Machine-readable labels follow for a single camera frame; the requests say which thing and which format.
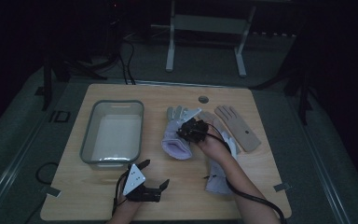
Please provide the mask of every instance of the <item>wooden table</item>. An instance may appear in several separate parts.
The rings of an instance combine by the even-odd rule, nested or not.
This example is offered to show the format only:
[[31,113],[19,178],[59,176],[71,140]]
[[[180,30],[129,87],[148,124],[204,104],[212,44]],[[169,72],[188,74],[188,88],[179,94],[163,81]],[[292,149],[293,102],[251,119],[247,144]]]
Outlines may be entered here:
[[[209,103],[199,102],[207,96]],[[142,151],[138,161],[150,159],[143,169],[145,185],[157,188],[166,179],[170,185],[159,203],[144,203],[134,220],[196,220],[240,218],[232,196],[205,190],[209,174],[208,158],[192,144],[193,156],[186,161],[170,157],[161,147],[167,124],[168,106],[197,107],[213,113],[218,105],[232,105],[244,117],[261,140],[251,153],[242,151],[238,161],[268,200],[277,204],[286,217],[291,208],[281,184],[280,174],[259,117],[252,93],[247,89],[92,84],[84,98],[74,128],[62,154],[52,187],[62,191],[59,197],[48,195],[41,211],[44,220],[107,220],[111,217],[117,179],[124,168],[93,170],[79,157],[90,112],[99,100],[139,100],[145,105]]]

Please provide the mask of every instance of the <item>metal stand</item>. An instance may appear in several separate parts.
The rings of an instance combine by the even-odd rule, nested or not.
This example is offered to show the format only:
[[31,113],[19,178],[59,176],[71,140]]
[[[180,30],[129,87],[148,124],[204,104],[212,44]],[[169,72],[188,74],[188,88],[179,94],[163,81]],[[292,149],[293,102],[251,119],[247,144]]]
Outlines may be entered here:
[[61,52],[45,52],[44,56],[44,86],[43,86],[43,96],[44,96],[44,104],[43,104],[43,111],[48,109],[48,106],[51,102],[52,98],[52,86],[51,86],[51,69],[54,69],[54,65],[52,61],[57,60],[62,62],[66,62],[70,64],[72,67],[77,69],[79,72],[83,73],[84,75],[100,80],[107,80],[107,77],[102,77],[96,73],[94,73],[91,69],[84,66],[81,63],[71,59],[70,57],[66,56]]
[[247,20],[175,14],[175,0],[172,0],[170,45],[168,48],[167,65],[165,67],[165,70],[167,72],[173,71],[173,60],[175,54],[175,41],[174,41],[175,30],[191,30],[191,31],[214,32],[214,33],[223,33],[223,34],[237,34],[237,35],[241,35],[241,42],[234,49],[234,53],[235,53],[235,58],[237,60],[239,75],[240,77],[245,77],[246,70],[242,58],[242,51],[245,45],[246,38],[249,34],[249,29],[251,27],[254,14],[255,14],[255,7],[251,7]]

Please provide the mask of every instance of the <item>black cable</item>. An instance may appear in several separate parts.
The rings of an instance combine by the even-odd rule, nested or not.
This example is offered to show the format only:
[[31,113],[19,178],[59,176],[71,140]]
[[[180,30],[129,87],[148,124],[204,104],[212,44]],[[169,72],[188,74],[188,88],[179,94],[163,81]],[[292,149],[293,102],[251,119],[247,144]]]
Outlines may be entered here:
[[127,77],[126,77],[126,72],[127,72],[128,76],[129,76],[129,79],[131,81],[131,84],[136,85],[135,79],[133,78],[133,76],[131,74],[131,70],[130,70],[130,63],[131,63],[131,60],[132,60],[133,53],[135,52],[135,47],[133,46],[132,43],[130,43],[127,40],[123,40],[123,43],[129,44],[131,46],[131,48],[132,48],[132,52],[131,52],[131,55],[130,55],[130,58],[129,58],[127,64],[124,63],[123,57],[121,56],[121,54],[119,54],[119,59],[121,61],[122,69],[123,69],[124,81],[126,82],[126,85],[128,85],[128,81],[127,81]]
[[237,195],[240,195],[242,198],[245,198],[245,199],[248,199],[248,200],[251,200],[251,201],[254,201],[254,202],[257,202],[257,203],[262,203],[270,208],[272,208],[273,210],[275,210],[278,215],[279,215],[279,218],[281,220],[281,223],[282,224],[286,224],[286,219],[284,218],[284,215],[283,215],[283,212],[281,211],[281,209],[275,205],[274,203],[271,203],[265,199],[262,199],[262,198],[258,198],[258,197],[255,197],[253,195],[250,195],[250,194],[247,194],[247,193],[244,193],[244,192],[241,192],[237,189],[235,189],[230,183],[229,181],[227,180],[226,178],[226,182],[227,182],[227,185],[228,187],[234,192],[236,193]]
[[118,58],[120,59],[121,64],[123,65],[123,78],[124,78],[124,81],[126,82],[126,85],[128,85],[129,83],[127,82],[125,64],[124,64],[123,58],[121,57],[121,54],[118,54]]
[[[209,125],[210,125],[211,127],[213,127],[213,128],[220,134],[220,136],[223,138],[223,135],[222,135],[212,124],[209,124]],[[219,142],[222,143],[222,144],[228,149],[228,151],[231,151],[231,150],[229,149],[228,144],[227,144],[225,141],[223,141],[222,139],[220,139],[220,138],[218,138],[218,137],[216,137],[216,136],[214,136],[213,134],[210,134],[210,133],[205,133],[205,134],[208,135],[208,136],[211,136],[211,137],[214,138],[214,139],[219,140]],[[266,205],[266,206],[272,208],[273,210],[275,210],[275,211],[278,213],[279,217],[280,217],[281,223],[282,223],[282,224],[286,224],[286,219],[284,218],[283,212],[282,212],[282,210],[281,210],[277,205],[275,205],[274,203],[271,203],[271,202],[269,202],[269,201],[267,201],[267,200],[265,200],[265,199],[255,197],[255,196],[253,196],[253,195],[250,195],[250,194],[247,194],[247,193],[244,193],[244,192],[241,192],[241,191],[235,189],[235,188],[229,183],[229,181],[228,181],[227,178],[226,178],[226,182],[227,182],[228,187],[229,187],[234,193],[240,195],[242,198],[245,198],[245,199],[248,199],[248,200],[257,202],[257,203],[262,203],[262,204],[264,204],[264,205]]]
[[119,187],[120,187],[120,183],[121,183],[121,180],[126,177],[128,175],[129,171],[126,171],[124,174],[122,174],[120,176],[120,178],[118,179],[117,183],[116,183],[116,191],[115,191],[115,198],[113,199],[113,210],[112,210],[112,215],[116,212],[116,209],[122,205],[124,202],[127,201],[127,199],[125,199],[123,202],[121,203],[117,203],[117,200],[118,200],[118,193],[119,193]]

